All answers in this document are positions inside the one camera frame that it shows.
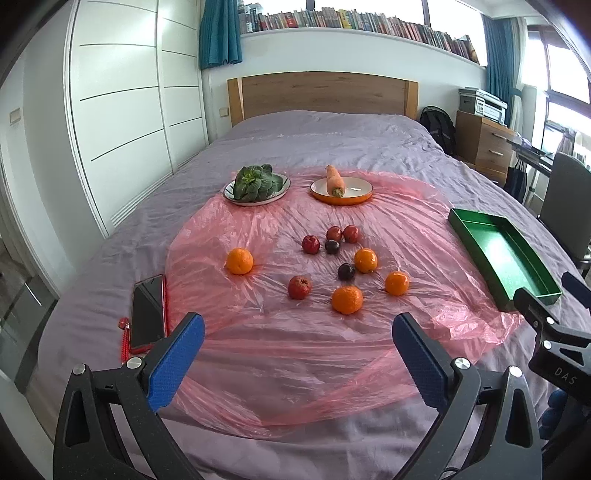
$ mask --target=wooden cabinet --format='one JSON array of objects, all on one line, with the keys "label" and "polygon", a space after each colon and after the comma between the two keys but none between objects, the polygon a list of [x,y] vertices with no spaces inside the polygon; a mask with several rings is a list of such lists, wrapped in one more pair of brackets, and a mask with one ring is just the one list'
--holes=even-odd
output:
[{"label": "wooden cabinet", "polygon": [[513,151],[507,139],[515,132],[488,118],[458,112],[456,117],[456,154],[485,177],[505,183]]}]

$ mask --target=smartphone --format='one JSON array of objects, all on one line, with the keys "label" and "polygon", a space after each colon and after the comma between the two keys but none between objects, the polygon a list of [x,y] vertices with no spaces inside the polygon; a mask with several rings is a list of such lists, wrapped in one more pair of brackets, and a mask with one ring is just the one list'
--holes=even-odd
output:
[{"label": "smartphone", "polygon": [[164,275],[136,283],[129,317],[129,351],[144,353],[168,335],[164,304]]}]

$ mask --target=white wardrobe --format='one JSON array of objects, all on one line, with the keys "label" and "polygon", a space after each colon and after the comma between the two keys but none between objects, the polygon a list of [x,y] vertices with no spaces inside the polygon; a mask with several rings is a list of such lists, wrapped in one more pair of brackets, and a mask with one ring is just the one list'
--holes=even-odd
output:
[{"label": "white wardrobe", "polygon": [[64,85],[74,160],[105,236],[207,145],[197,0],[79,0]]}]

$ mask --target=carrot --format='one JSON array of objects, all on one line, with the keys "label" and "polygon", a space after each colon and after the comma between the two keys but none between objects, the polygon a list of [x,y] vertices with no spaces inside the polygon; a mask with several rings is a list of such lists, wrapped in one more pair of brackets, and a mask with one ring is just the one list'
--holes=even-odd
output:
[{"label": "carrot", "polygon": [[326,191],[333,197],[342,197],[345,194],[345,181],[332,165],[326,167]]}]

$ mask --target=window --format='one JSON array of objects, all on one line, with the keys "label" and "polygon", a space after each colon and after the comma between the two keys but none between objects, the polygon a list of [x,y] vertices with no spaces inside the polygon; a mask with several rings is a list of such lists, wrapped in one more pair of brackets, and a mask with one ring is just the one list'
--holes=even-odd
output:
[{"label": "window", "polygon": [[548,45],[552,90],[589,103],[589,82],[583,67],[568,48]]},{"label": "window", "polygon": [[306,0],[260,0],[258,3],[262,6],[261,13],[265,15],[306,9]]},{"label": "window", "polygon": [[546,53],[540,32],[529,32],[523,65],[523,83],[533,85],[540,90],[548,90],[548,70]]},{"label": "window", "polygon": [[423,24],[423,3],[421,0],[316,0],[317,10],[332,7],[343,10],[356,9],[358,12],[385,14],[386,17],[398,17],[405,22]]},{"label": "window", "polygon": [[548,120],[591,135],[591,118],[556,103],[548,105]]},{"label": "window", "polygon": [[468,35],[480,65],[488,64],[482,15],[456,0],[428,0],[431,28],[449,33],[453,38]]},{"label": "window", "polygon": [[523,81],[538,88],[532,145],[555,153],[565,128],[591,135],[591,84],[551,27],[530,27]]}]

